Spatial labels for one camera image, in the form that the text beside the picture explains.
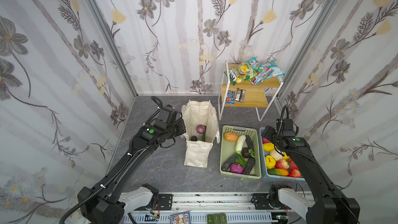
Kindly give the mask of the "cream canvas grocery bag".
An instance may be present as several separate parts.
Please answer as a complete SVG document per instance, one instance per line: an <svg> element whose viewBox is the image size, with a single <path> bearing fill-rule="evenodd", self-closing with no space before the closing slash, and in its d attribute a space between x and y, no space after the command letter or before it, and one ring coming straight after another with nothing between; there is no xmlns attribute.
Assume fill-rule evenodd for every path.
<svg viewBox="0 0 398 224"><path fill-rule="evenodd" d="M220 131L217 111L210 101L189 101L182 106L182 118L186 127L183 137L186 139L186 154L184 165L196 168L208 166L208 156L214 141L220 143ZM198 134L198 125L206 126L206 142L202 141L203 134Z"/></svg>

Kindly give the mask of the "beige pear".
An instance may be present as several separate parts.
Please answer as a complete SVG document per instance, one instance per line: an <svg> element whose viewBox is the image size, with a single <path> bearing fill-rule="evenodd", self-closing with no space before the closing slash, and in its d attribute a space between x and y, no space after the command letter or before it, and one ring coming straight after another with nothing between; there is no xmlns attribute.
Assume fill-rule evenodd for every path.
<svg viewBox="0 0 398 224"><path fill-rule="evenodd" d="M284 155L281 155L277 150L273 149L269 152L269 155L275 159L275 161L279 161L284 158Z"/></svg>

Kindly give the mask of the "purple onion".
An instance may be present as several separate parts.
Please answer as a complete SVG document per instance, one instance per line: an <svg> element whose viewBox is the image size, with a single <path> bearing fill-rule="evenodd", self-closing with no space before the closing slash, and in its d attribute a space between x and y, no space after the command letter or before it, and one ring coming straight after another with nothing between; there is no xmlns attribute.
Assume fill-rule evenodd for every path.
<svg viewBox="0 0 398 224"><path fill-rule="evenodd" d="M198 134L204 134L206 132L206 126L200 124L197 126L196 131Z"/></svg>

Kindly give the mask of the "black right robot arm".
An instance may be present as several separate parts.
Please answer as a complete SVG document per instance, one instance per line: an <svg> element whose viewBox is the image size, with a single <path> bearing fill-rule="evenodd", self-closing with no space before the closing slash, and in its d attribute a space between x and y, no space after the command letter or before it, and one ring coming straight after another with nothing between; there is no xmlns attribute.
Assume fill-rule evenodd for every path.
<svg viewBox="0 0 398 224"><path fill-rule="evenodd" d="M282 117L276 120L272 143L298 166L314 198L313 204L303 207L299 204L294 206L293 200L288 200L287 206L308 224L359 223L359 203L354 198L347 198L326 175L306 139L293 131L293 120Z"/></svg>

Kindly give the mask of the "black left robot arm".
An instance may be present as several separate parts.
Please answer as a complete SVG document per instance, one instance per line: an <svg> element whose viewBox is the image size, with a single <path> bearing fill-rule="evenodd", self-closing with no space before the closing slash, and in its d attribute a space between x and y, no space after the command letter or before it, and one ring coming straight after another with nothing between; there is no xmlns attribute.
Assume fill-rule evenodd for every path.
<svg viewBox="0 0 398 224"><path fill-rule="evenodd" d="M126 204L120 200L126 183L143 162L166 140L174 140L186 132L182 112L170 105L160 106L130 139L122 159L92 188L78 193L78 203L60 219L63 224L77 210L93 224L118 224Z"/></svg>

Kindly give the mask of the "light teal snack bag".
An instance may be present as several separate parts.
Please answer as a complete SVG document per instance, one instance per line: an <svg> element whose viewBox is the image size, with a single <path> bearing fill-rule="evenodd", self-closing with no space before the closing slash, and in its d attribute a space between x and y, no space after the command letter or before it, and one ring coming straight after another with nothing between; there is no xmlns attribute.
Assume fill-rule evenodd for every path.
<svg viewBox="0 0 398 224"><path fill-rule="evenodd" d="M272 77L278 77L278 76L281 76L281 75L285 75L285 72L273 60L271 60L268 63L267 67L272 70L272 72L271 72L271 76Z"/></svg>

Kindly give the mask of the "blue candy bag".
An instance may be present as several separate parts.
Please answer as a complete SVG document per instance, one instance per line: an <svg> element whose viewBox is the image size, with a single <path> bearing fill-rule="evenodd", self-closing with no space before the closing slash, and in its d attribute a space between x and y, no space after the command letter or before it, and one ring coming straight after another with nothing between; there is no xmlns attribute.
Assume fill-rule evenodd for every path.
<svg viewBox="0 0 398 224"><path fill-rule="evenodd" d="M225 102L227 104L235 104L235 91L228 90Z"/></svg>

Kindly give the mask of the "yellow green snack bag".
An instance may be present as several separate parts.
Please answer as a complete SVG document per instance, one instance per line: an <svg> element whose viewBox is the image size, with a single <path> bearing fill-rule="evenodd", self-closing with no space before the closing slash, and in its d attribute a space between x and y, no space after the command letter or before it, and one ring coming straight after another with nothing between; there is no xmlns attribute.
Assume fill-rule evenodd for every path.
<svg viewBox="0 0 398 224"><path fill-rule="evenodd" d="M249 63L244 62L230 69L228 74L232 84L236 85L255 78L258 72Z"/></svg>

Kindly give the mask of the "red pomegranate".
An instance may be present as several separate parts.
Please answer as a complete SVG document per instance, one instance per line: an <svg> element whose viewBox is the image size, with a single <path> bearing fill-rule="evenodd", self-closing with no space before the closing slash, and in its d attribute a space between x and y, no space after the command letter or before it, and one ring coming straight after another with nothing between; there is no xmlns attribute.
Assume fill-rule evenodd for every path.
<svg viewBox="0 0 398 224"><path fill-rule="evenodd" d="M262 138L262 143L266 144L266 143L270 143L270 141L268 139L266 139L266 138Z"/></svg>

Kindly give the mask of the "red strawberry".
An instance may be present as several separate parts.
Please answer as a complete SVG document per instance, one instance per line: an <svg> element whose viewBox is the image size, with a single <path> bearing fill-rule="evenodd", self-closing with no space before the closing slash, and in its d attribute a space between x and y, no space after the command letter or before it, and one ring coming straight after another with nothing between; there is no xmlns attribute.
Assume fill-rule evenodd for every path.
<svg viewBox="0 0 398 224"><path fill-rule="evenodd" d="M298 169L291 170L290 173L288 174L289 177L294 177L294 178L301 178L301 172Z"/></svg>

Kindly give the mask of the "white wooden two-tier shelf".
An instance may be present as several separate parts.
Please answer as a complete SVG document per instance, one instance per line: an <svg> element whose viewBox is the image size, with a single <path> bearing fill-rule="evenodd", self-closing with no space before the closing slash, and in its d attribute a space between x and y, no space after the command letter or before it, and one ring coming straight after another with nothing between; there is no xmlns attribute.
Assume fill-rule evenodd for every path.
<svg viewBox="0 0 398 224"><path fill-rule="evenodd" d="M252 85L249 81L233 85L229 77L229 70L235 65L225 62L221 77L221 91L218 95L218 118L222 119L225 107L243 107L254 108L256 110L258 121L262 121L268 112L270 106L277 98L282 86L283 77L277 76L264 80L258 85ZM246 91L243 102L227 103L229 91L236 92L238 89Z"/></svg>

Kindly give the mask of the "orange bread roll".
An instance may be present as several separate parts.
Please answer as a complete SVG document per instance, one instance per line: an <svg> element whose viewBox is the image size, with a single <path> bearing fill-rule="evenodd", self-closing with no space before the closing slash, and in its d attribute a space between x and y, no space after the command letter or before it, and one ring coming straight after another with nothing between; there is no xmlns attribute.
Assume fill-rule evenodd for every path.
<svg viewBox="0 0 398 224"><path fill-rule="evenodd" d="M239 135L234 132L226 132L223 137L228 142L237 142L239 139Z"/></svg>

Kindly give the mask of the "green leafy vegetable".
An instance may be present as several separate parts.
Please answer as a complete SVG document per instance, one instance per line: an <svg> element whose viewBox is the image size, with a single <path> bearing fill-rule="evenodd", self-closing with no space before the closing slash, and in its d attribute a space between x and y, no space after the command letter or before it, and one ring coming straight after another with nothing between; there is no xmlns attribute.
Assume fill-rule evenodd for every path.
<svg viewBox="0 0 398 224"><path fill-rule="evenodd" d="M240 164L243 168L247 166L247 160L240 154L235 158L234 163Z"/></svg>

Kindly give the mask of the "brown chocolate bar pack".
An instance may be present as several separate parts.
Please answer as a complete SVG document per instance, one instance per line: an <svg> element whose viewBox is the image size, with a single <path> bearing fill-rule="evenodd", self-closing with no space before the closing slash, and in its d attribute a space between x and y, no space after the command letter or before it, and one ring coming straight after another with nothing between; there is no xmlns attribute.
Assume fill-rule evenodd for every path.
<svg viewBox="0 0 398 224"><path fill-rule="evenodd" d="M245 98L246 90L238 88L236 91L235 101L243 103Z"/></svg>

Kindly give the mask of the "printed card box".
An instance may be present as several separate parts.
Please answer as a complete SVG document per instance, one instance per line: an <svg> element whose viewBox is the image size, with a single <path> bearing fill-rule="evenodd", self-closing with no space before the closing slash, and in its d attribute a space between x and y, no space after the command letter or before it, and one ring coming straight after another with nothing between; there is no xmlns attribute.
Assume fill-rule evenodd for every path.
<svg viewBox="0 0 398 224"><path fill-rule="evenodd" d="M191 224L190 213L182 212L169 216L170 224Z"/></svg>

